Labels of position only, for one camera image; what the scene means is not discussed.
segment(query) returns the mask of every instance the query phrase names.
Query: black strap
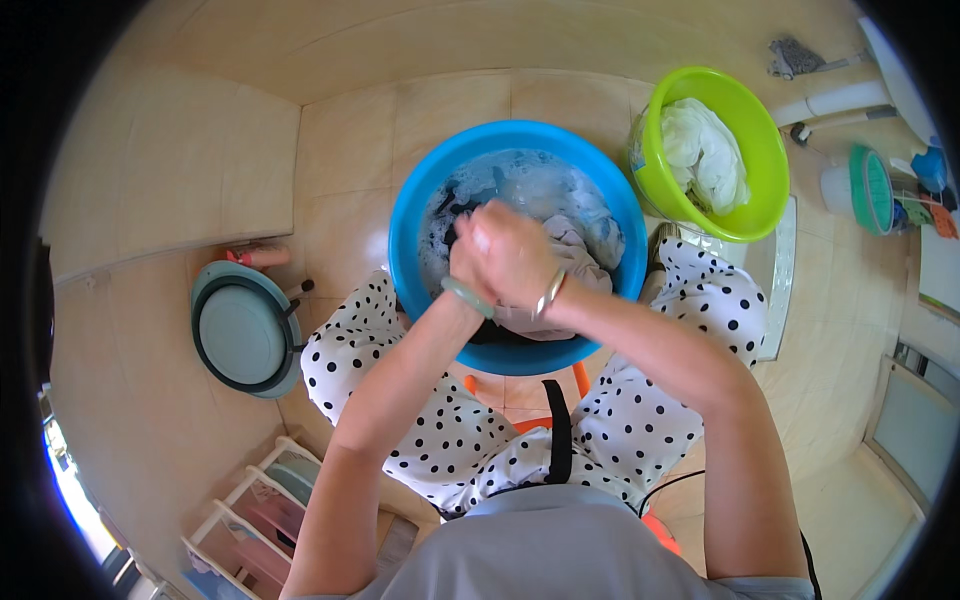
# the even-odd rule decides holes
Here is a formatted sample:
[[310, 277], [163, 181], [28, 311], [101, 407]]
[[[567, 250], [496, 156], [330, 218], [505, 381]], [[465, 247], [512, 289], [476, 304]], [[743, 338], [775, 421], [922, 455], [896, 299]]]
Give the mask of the black strap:
[[[570, 478], [570, 470], [573, 468], [573, 436], [570, 431], [570, 413], [566, 411], [566, 402], [564, 402], [564, 392], [560, 389], [560, 384], [556, 379], [544, 379], [541, 382], [546, 389], [546, 400], [550, 404], [550, 416], [553, 419], [552, 439], [550, 443], [550, 472], [543, 478], [543, 483], [531, 483], [529, 481], [522, 484], [500, 490], [490, 494], [488, 497], [500, 495], [514, 490], [524, 490], [526, 488], [535, 488], [548, 484], [566, 483]], [[446, 520], [460, 518], [467, 513], [448, 513], [443, 511], [436, 504], [430, 503], [436, 511]]]
[[556, 379], [543, 379], [546, 401], [553, 417], [553, 442], [550, 446], [550, 474], [543, 478], [548, 484], [566, 483], [572, 467], [573, 438], [570, 433], [570, 414], [566, 411], [564, 392]]

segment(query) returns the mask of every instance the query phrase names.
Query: hand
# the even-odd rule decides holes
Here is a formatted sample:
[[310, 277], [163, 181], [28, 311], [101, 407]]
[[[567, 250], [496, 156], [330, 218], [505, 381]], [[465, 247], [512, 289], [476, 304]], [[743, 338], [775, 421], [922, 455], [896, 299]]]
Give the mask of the hand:
[[[539, 223], [492, 200], [454, 227], [473, 271], [503, 303], [533, 308], [546, 293], [559, 263]], [[450, 261], [452, 272], [452, 251]]]
[[450, 248], [450, 276], [466, 285], [482, 300], [496, 304], [496, 294], [478, 271], [477, 263], [469, 255], [464, 241], [458, 239]]

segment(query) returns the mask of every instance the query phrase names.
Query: jade bangle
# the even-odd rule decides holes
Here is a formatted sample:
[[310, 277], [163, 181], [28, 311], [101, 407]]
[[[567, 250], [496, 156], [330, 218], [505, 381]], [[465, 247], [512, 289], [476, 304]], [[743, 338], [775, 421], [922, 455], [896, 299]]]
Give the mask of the jade bangle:
[[444, 277], [440, 280], [440, 285], [447, 291], [453, 292], [460, 297], [460, 300], [463, 300], [473, 308], [477, 310], [478, 313], [484, 316], [484, 319], [493, 318], [493, 306], [486, 300], [481, 299], [477, 296], [473, 290], [468, 288], [466, 285], [457, 281], [453, 277]]

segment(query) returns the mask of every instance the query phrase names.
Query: blue container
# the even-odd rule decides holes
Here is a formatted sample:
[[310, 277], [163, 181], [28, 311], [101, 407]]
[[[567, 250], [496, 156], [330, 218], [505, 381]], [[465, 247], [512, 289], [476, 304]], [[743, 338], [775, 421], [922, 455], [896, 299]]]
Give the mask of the blue container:
[[[613, 290], [636, 300], [646, 273], [647, 234], [634, 190], [602, 152], [579, 135], [536, 121], [497, 121], [460, 132], [427, 155], [396, 199], [390, 220], [389, 259], [396, 295], [416, 320], [432, 301], [420, 275], [417, 238], [430, 197], [457, 167], [472, 158], [510, 149], [543, 150], [583, 171], [603, 193], [626, 238], [626, 250], [612, 275]], [[467, 344], [457, 360], [478, 371], [537, 375], [569, 367], [599, 345], [582, 337], [529, 346]]]

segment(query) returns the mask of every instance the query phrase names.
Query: woman's left hand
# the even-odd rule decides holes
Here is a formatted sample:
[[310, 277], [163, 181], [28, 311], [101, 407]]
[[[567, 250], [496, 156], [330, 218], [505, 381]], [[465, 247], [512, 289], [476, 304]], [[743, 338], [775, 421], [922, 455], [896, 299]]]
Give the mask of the woman's left hand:
[[457, 240], [450, 248], [450, 276], [466, 285], [482, 300], [496, 304], [496, 294], [480, 276], [480, 270], [476, 268], [474, 258], [462, 240]]

